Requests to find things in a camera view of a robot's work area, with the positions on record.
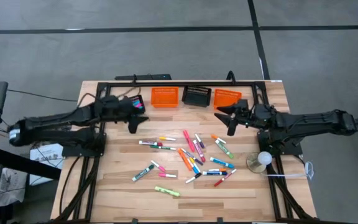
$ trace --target concrete floor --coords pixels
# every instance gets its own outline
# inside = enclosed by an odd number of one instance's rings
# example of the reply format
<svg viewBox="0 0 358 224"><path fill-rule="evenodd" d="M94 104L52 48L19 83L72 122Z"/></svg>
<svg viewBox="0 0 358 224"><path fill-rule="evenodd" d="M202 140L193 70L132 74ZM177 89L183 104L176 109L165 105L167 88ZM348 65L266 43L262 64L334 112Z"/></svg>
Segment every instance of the concrete floor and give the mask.
<svg viewBox="0 0 358 224"><path fill-rule="evenodd" d="M358 25L358 1L254 1L260 26ZM0 29L250 26L247 1L0 0ZM271 79L283 80L292 113L342 109L358 116L358 30L261 32ZM0 81L9 88L77 99L83 80L170 73L174 79L261 79L252 31L0 35ZM9 93L3 118L61 113L65 103ZM318 217L358 223L358 133L302 142L315 169ZM0 147L26 155L28 147ZM22 223L46 221L56 182L27 191Z"/></svg>

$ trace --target wooden table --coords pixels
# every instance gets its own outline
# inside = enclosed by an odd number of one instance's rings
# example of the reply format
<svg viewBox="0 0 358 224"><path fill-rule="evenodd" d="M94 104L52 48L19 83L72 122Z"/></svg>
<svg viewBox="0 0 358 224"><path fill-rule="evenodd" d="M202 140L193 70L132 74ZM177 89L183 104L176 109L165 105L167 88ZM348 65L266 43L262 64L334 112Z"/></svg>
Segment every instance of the wooden table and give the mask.
<svg viewBox="0 0 358 224"><path fill-rule="evenodd" d="M85 93L96 94L97 84L97 81L83 82L80 98ZM266 87L270 104L275 105L279 111L289 111L283 83L266 81ZM114 87L111 94L119 95L129 88ZM253 103L249 87L220 88L241 91L242 97L247 98L250 105ZM217 217L223 217L227 222L274 221L267 178L252 173L246 166L247 156L251 152L259 151L257 130L239 126L235 136L227 136L227 128L213 114L215 112L212 107L214 87L212 87L211 106L207 108L188 106L182 102L177 108L154 108L150 104L150 89L151 87L141 89L146 115L150 120L140 124L136 134L128 132L127 124L106 123L105 132L108 140L104 156L100 159L91 221L129 222L132 218L138 218L140 222L215 222ZM182 91L183 88L179 87L180 98ZM128 96L136 95L137 92L138 89L132 90ZM92 101L94 101L92 97L86 97L83 104ZM159 136L170 136L177 141L164 141L164 145L189 149L182 133L184 129L188 130L191 138L194 138L194 133L200 134L206 144L203 152L207 160L209 157L217 157L230 161L235 165L237 172L218 187L214 187L213 184L221 178L220 176L201 176L194 182L185 184L185 180L193 177L194 172L185 167L176 151L151 149L139 145L139 140L156 141ZM216 134L227 141L226 147L234 154L233 160L215 145L210 134ZM81 160L78 161L69 178L63 207L67 206L78 188ZM159 170L155 168L145 177L133 182L133 176L148 167L150 160L158 162L168 173L176 174L178 177L174 179L159 177ZM304 173L302 164L293 156L283 156L282 160L286 174ZM74 158L68 158L64 162L51 218L58 216L60 194L73 161ZM201 170L214 168L219 168L219 165L206 162L204 166L200 166ZM181 195L176 198L156 192L154 190L156 185L173 189ZM287 185L304 210L315 217L307 179L287 178ZM282 195L278 189L277 192L281 213L285 217ZM84 217L85 214L87 195L86 192L80 217Z"/></svg>

